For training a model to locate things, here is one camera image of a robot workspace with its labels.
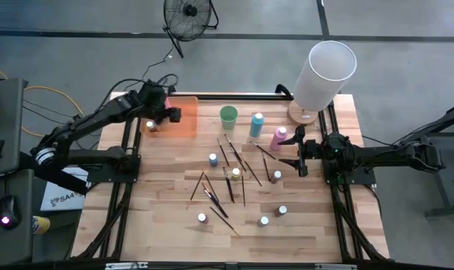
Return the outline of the yellow printed can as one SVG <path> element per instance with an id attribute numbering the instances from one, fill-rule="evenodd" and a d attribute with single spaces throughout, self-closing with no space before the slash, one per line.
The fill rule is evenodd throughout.
<path id="1" fill-rule="evenodd" d="M 42 235 L 46 233 L 51 226 L 51 221 L 48 217 L 34 215 L 32 217 L 32 233 L 34 235 Z"/>

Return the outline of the black metal stand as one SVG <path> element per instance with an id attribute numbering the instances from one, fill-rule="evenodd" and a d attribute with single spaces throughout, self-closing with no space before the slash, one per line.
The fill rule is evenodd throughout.
<path id="1" fill-rule="evenodd" d="M 454 107 L 438 120 L 419 127 L 399 140 L 401 144 L 411 141 L 433 143 L 440 151 L 444 165 L 442 170 L 435 173 L 443 206 L 426 211 L 425 216 L 454 215 Z"/>

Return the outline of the black computer mouse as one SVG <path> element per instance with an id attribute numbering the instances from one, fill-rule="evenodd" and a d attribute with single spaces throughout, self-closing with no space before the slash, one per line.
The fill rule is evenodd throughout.
<path id="1" fill-rule="evenodd" d="M 21 211 L 17 198 L 13 195 L 5 195 L 0 199 L 0 227 L 12 230 L 21 221 Z"/>

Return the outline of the grey tilted panel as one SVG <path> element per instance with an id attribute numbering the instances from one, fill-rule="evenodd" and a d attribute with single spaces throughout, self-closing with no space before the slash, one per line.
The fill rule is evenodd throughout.
<path id="1" fill-rule="evenodd" d="M 0 80 L 0 175 L 15 171 L 20 163 L 24 79 Z"/>

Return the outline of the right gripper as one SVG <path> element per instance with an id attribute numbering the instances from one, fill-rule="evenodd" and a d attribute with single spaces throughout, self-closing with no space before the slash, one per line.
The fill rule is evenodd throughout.
<path id="1" fill-rule="evenodd" d="M 296 127 L 296 132 L 291 138 L 278 143 L 279 146 L 298 144 L 298 160 L 279 159 L 279 161 L 293 168 L 298 168 L 299 176 L 308 175 L 308 167 L 305 164 L 305 160 L 323 158 L 323 150 L 321 149 L 320 144 L 316 143 L 315 139 L 304 140 L 304 137 L 305 127 L 300 125 Z"/>

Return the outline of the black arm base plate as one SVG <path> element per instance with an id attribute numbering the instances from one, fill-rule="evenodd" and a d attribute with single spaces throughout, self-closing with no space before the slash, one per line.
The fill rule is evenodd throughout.
<path id="1" fill-rule="evenodd" d="M 322 160 L 328 185 L 372 185 L 376 183 L 373 169 L 361 166 L 352 172 L 340 170 L 334 160 Z"/>
<path id="2" fill-rule="evenodd" d="M 141 157 L 128 155 L 118 163 L 102 164 L 89 170 L 87 181 L 91 183 L 134 183 L 138 179 Z"/>

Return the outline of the white printed cardboard box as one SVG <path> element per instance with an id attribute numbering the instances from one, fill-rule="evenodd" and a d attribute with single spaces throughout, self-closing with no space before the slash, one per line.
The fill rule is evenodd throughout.
<path id="1" fill-rule="evenodd" d="M 82 180 L 86 187 L 90 184 L 87 183 L 88 172 L 79 167 L 67 167 L 63 171 L 73 177 Z M 68 210 L 82 210 L 85 202 L 85 196 L 59 187 L 56 184 L 48 182 L 44 191 L 44 197 L 41 203 L 41 211 L 55 212 L 55 211 L 68 211 Z"/>

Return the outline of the large teal paint bottle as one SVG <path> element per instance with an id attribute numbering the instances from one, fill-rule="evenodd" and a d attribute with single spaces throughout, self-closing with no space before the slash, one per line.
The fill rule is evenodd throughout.
<path id="1" fill-rule="evenodd" d="M 264 123 L 264 116 L 261 112 L 254 114 L 251 118 L 250 137 L 259 137 Z"/>

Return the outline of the black diagonal beam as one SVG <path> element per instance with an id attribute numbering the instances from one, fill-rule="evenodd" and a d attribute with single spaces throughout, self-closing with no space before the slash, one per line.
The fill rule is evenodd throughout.
<path id="1" fill-rule="evenodd" d="M 88 188 L 86 183 L 81 179 L 78 179 L 61 169 L 48 169 L 37 164 L 35 159 L 24 153 L 20 152 L 20 163 L 18 170 L 32 170 L 35 177 L 42 179 L 47 182 L 52 182 L 61 188 L 73 191 L 75 193 L 86 195 Z"/>

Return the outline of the silver frame bracket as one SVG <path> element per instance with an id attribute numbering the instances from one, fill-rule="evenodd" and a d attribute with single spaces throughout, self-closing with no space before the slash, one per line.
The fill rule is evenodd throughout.
<path id="1" fill-rule="evenodd" d="M 356 265 L 318 263 L 314 265 L 315 270 L 358 270 Z"/>
<path id="2" fill-rule="evenodd" d="M 148 262 L 112 262 L 107 263 L 104 270 L 142 270 L 148 267 Z"/>

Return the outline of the orange translucent plastic tray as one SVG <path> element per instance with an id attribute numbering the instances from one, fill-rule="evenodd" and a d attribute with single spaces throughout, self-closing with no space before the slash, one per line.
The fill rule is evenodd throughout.
<path id="1" fill-rule="evenodd" d="M 146 127 L 146 119 L 141 120 L 141 133 L 145 137 L 184 138 L 197 135 L 197 107 L 198 99 L 194 96 L 168 97 L 169 105 L 181 109 L 179 123 L 172 123 L 167 118 L 157 130 L 151 132 Z"/>

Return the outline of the light green plastic cup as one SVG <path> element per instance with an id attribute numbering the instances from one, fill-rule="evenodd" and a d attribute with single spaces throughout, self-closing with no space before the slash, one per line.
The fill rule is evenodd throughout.
<path id="1" fill-rule="evenodd" d="M 222 127 L 225 130 L 232 130 L 238 117 L 238 111 L 234 106 L 224 106 L 220 110 Z"/>

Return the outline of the dark grey side desk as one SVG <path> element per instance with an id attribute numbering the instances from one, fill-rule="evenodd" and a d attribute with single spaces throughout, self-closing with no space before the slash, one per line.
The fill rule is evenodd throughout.
<path id="1" fill-rule="evenodd" d="M 30 169 L 0 177 L 0 208 L 14 199 L 14 217 L 0 215 L 0 266 L 27 262 L 32 258 L 32 191 Z"/>

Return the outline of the black floor fan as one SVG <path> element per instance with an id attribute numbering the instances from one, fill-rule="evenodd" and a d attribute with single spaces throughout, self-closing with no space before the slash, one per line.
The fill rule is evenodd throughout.
<path id="1" fill-rule="evenodd" d="M 181 58 L 184 58 L 181 42 L 194 41 L 219 24 L 212 0 L 164 0 L 163 17 L 162 30 Z"/>

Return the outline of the white shade wooden base lamp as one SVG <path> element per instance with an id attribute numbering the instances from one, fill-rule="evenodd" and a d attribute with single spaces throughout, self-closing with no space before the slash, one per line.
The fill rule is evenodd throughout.
<path id="1" fill-rule="evenodd" d="M 287 117 L 296 125 L 308 125 L 326 109 L 354 75 L 357 60 L 344 43 L 326 40 L 313 46 L 293 88 Z"/>

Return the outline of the black frame clamp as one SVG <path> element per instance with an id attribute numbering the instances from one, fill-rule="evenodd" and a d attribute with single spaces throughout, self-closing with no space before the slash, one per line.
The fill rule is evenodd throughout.
<path id="1" fill-rule="evenodd" d="M 276 94 L 283 94 L 286 99 L 292 101 L 293 100 L 293 95 L 290 93 L 290 91 L 282 84 L 277 84 L 275 87 L 275 93 Z"/>

